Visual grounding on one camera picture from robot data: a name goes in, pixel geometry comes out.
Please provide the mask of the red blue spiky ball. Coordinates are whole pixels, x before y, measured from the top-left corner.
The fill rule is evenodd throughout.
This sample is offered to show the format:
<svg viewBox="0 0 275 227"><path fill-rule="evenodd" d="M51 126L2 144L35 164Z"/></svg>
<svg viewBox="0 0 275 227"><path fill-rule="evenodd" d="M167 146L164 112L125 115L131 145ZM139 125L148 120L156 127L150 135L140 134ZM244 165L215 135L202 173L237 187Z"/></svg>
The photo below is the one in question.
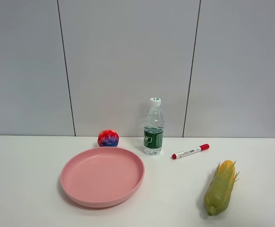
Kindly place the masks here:
<svg viewBox="0 0 275 227"><path fill-rule="evenodd" d="M119 135L114 130L103 130L98 135L98 145L100 147L117 147Z"/></svg>

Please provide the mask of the clear water bottle green label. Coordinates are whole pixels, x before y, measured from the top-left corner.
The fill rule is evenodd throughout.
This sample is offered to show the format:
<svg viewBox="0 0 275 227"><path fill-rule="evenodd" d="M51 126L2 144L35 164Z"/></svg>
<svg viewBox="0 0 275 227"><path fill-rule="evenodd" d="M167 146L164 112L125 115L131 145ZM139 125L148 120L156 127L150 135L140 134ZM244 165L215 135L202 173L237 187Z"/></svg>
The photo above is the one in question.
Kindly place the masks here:
<svg viewBox="0 0 275 227"><path fill-rule="evenodd" d="M153 97L150 99L150 108L144 122L144 153L157 155L162 149L164 132L164 116L161 110L161 99Z"/></svg>

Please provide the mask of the pink round plate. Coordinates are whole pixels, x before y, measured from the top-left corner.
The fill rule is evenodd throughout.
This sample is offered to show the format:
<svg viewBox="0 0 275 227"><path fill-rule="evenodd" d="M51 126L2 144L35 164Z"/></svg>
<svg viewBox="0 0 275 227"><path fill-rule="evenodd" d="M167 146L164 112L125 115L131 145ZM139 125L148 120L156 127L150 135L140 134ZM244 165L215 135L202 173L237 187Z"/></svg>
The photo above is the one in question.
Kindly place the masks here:
<svg viewBox="0 0 275 227"><path fill-rule="evenodd" d="M107 208L131 198L144 174L144 163L135 153L98 147L70 159L62 169L60 184L73 202L88 208Z"/></svg>

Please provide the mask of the red whiteboard marker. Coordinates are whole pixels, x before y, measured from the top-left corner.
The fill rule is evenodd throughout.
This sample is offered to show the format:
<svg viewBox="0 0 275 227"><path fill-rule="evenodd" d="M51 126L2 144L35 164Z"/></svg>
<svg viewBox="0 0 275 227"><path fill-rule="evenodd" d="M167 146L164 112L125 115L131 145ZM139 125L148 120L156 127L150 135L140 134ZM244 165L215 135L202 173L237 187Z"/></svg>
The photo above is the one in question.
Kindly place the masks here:
<svg viewBox="0 0 275 227"><path fill-rule="evenodd" d="M194 153L198 153L198 152L201 152L201 151L204 151L204 150L208 150L209 147L210 147L209 144L203 144L199 147L196 147L196 148L193 148L193 149L190 149L190 150L174 153L174 154L172 154L171 158L173 160L176 160L176 159L179 159L179 158L182 158L182 157L189 156L189 155L194 154Z"/></svg>

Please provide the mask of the toy corn cob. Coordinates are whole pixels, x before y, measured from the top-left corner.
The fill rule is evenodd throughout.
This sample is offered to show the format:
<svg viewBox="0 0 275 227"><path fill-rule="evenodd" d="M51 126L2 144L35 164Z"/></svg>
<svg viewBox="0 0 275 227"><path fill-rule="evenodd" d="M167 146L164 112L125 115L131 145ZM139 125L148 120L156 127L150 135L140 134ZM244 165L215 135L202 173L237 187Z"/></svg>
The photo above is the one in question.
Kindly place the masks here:
<svg viewBox="0 0 275 227"><path fill-rule="evenodd" d="M231 193L239 175L239 172L236 172L235 163L236 161L225 160L222 164L218 164L204 196L208 216L219 215L228 208Z"/></svg>

